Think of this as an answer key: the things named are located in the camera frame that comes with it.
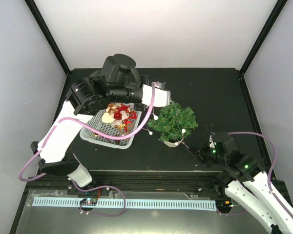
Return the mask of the small green christmas tree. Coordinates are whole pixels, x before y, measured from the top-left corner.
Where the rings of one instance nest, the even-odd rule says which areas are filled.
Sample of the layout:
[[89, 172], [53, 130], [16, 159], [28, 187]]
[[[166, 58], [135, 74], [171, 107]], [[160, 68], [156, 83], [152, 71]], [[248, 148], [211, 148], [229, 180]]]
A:
[[148, 127], [160, 133], [159, 140], [181, 140], [198, 127], [194, 111], [172, 102], [159, 111], [158, 119], [149, 119]]

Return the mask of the white perforated plastic basket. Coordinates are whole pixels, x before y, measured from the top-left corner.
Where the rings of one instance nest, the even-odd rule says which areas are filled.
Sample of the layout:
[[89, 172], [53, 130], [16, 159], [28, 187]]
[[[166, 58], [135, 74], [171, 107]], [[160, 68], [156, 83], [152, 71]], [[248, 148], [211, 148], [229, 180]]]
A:
[[[137, 119], [126, 119], [126, 120], [114, 120], [112, 123], [102, 123], [101, 118], [104, 112], [115, 113], [117, 106], [121, 103], [110, 103], [105, 110], [100, 110], [96, 116], [94, 116], [87, 125], [96, 129], [97, 131], [104, 133], [106, 135], [121, 137], [131, 133], [135, 130], [139, 124], [142, 112], [134, 110], [134, 104], [128, 103], [125, 105], [130, 105], [131, 110], [135, 111], [137, 114]], [[93, 144], [102, 145], [114, 149], [127, 149], [131, 146], [134, 137], [130, 137], [123, 140], [113, 140], [106, 137], [94, 137], [93, 131], [88, 128], [83, 127], [80, 131], [81, 139], [88, 141]]]

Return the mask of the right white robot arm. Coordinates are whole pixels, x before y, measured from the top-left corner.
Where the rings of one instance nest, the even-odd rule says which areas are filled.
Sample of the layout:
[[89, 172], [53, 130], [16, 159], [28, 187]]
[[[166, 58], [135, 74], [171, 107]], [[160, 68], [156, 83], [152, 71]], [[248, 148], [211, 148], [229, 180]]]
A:
[[207, 167], [221, 173], [212, 184], [213, 193], [238, 202], [270, 234], [293, 234], [293, 207], [273, 185], [272, 162], [268, 171], [255, 157], [241, 153], [233, 136], [239, 132], [211, 134], [190, 152]]

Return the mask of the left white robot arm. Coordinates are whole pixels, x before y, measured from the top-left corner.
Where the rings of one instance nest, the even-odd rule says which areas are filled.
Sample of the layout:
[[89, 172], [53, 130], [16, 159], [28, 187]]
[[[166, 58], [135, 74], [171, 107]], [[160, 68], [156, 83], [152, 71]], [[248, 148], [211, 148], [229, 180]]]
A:
[[62, 109], [47, 135], [38, 144], [41, 176], [67, 176], [85, 195], [95, 189], [89, 170], [76, 156], [66, 156], [70, 144], [100, 110], [112, 102], [143, 103], [149, 106], [142, 125], [148, 120], [155, 99], [155, 86], [145, 85], [136, 62], [124, 54], [108, 56], [100, 70], [74, 82]]

